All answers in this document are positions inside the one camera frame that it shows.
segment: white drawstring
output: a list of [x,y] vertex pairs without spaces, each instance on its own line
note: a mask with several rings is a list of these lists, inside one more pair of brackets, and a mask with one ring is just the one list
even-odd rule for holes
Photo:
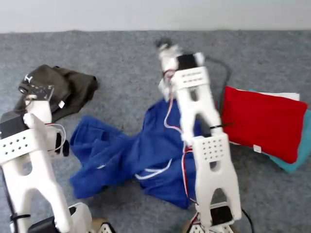
[[149,179],[149,178],[152,178],[156,175],[159,175],[161,174],[162,172],[166,171],[167,169],[170,168],[171,166],[171,163],[172,163],[172,159],[169,160],[167,166],[165,168],[162,168],[162,169],[148,169],[146,168],[145,171],[151,171],[153,172],[152,174],[149,174],[147,176],[140,176],[138,174],[135,174],[135,177],[138,179],[138,180],[146,180],[146,179]]

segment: dark green cloth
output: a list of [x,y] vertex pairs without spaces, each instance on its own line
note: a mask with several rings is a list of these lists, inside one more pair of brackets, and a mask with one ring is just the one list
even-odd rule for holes
[[[31,85],[54,85],[50,100],[53,122],[79,112],[86,102],[93,98],[98,88],[95,76],[61,67],[52,68],[48,65],[41,65],[27,76],[32,77],[30,83],[23,80],[19,85],[19,88],[26,92],[31,89]],[[65,103],[63,108],[59,107],[61,101]],[[17,102],[15,110],[23,108],[25,108],[24,95]]]

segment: teal cloth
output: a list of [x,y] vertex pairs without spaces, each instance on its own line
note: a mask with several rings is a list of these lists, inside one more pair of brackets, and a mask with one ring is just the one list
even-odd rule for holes
[[310,142],[311,142],[311,111],[307,110],[303,118],[303,129],[302,129],[301,141],[298,147],[298,158],[295,163],[288,164],[284,162],[283,160],[276,158],[272,155],[269,155],[264,152],[262,153],[268,155],[269,158],[273,162],[275,162],[277,165],[279,165],[282,169],[284,169],[285,171],[289,173],[292,173],[296,171],[298,167],[301,166],[307,160],[308,156],[311,154],[311,143]]

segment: blue garment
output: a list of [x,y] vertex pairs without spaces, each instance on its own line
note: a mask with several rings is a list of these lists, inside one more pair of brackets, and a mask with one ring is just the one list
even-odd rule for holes
[[[183,142],[179,132],[164,127],[167,110],[168,103],[164,100],[150,107],[141,132],[134,137],[91,116],[83,117],[70,140],[71,149],[82,165],[70,179],[76,198],[93,196],[103,186],[135,177],[146,194],[187,208],[190,201],[181,170]],[[179,126],[179,120],[174,101],[167,123]],[[198,121],[194,134],[201,135]],[[191,152],[185,163],[189,193],[194,198],[195,165]]]

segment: white wall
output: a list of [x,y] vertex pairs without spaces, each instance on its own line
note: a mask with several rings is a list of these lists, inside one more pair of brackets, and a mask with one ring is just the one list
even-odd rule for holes
[[0,0],[0,33],[311,29],[311,0]]

